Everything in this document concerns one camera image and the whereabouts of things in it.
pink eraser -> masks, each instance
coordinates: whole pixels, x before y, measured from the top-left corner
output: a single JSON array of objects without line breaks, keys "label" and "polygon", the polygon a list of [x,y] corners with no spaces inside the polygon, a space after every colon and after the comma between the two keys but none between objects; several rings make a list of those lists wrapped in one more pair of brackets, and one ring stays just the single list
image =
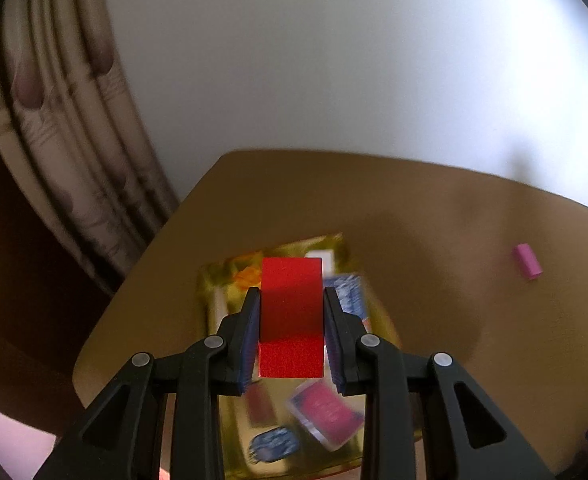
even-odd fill
[{"label": "pink eraser", "polygon": [[527,279],[536,280],[543,273],[530,244],[518,244],[514,247],[514,256],[519,261],[520,270]]}]

curtain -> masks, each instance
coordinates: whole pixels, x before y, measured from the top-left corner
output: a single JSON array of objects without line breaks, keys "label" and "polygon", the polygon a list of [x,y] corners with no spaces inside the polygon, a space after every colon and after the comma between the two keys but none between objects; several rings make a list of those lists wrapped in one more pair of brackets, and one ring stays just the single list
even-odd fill
[{"label": "curtain", "polygon": [[78,264],[113,293],[177,207],[120,68],[105,0],[6,0],[0,154]]}]

